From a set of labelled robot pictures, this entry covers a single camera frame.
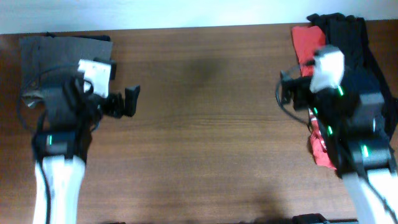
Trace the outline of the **dark green Nike t-shirt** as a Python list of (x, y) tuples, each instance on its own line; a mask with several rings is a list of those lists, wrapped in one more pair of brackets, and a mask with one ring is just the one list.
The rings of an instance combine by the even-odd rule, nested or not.
[(345, 65), (353, 70), (364, 68), (364, 45), (368, 43), (365, 20), (342, 13), (311, 14), (307, 20), (321, 28), (326, 44), (338, 47), (345, 56)]

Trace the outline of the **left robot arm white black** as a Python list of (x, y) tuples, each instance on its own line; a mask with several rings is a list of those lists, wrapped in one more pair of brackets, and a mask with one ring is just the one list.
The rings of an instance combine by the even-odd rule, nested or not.
[(139, 85), (123, 94), (95, 93), (93, 82), (71, 78), (45, 101), (31, 145), (35, 162), (34, 223), (76, 223), (92, 134), (103, 117), (136, 113)]

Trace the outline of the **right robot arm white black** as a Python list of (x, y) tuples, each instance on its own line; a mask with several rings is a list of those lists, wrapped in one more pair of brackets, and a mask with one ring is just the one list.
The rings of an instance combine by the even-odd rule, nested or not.
[(380, 127), (382, 94), (345, 89), (341, 72), (292, 78), (298, 69), (280, 73), (277, 103), (312, 111), (328, 156), (354, 203), (357, 222), (397, 223), (397, 162)]

